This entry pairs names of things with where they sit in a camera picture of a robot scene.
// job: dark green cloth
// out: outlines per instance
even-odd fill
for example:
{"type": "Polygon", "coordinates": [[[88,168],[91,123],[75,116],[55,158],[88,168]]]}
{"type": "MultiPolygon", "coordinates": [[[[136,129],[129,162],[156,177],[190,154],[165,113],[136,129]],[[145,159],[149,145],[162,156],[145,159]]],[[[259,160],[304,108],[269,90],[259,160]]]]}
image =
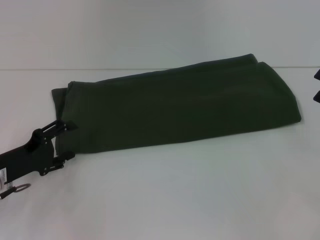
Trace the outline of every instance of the dark green cloth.
{"type": "Polygon", "coordinates": [[[52,90],[58,119],[79,129],[57,154],[183,143],[298,123],[295,96],[252,54],[52,90]]]}

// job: white tag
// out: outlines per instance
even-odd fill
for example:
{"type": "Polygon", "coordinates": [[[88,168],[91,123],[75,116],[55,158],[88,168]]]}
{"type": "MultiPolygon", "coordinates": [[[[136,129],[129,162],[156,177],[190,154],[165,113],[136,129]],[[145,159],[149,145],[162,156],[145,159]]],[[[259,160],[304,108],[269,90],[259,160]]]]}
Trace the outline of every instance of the white tag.
{"type": "Polygon", "coordinates": [[[4,183],[7,181],[7,168],[3,168],[0,170],[0,178],[4,181],[4,183]]]}

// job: white wall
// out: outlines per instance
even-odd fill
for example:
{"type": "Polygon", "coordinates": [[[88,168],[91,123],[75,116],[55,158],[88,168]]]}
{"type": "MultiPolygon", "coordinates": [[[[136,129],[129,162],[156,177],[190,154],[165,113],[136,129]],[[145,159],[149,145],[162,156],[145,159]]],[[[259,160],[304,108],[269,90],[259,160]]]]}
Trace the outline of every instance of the white wall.
{"type": "Polygon", "coordinates": [[[320,66],[317,0],[2,0],[0,69],[147,69],[253,53],[320,66]]]}

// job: fabric fold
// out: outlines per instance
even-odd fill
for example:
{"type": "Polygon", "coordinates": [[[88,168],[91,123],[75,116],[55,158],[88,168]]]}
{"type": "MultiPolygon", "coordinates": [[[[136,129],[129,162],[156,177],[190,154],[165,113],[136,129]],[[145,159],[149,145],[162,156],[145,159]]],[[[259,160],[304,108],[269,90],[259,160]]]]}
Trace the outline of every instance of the fabric fold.
{"type": "Polygon", "coordinates": [[[52,90],[56,116],[78,129],[57,154],[184,143],[301,121],[280,76],[252,55],[52,90]]]}

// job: folded towel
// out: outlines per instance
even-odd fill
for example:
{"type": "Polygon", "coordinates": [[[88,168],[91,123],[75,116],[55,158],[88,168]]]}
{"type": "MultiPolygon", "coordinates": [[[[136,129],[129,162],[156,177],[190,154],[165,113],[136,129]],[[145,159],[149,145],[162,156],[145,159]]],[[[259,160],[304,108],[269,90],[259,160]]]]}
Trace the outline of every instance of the folded towel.
{"type": "Polygon", "coordinates": [[[52,90],[56,116],[79,128],[56,139],[97,153],[183,143],[301,121],[295,96],[250,54],[52,90]]]}

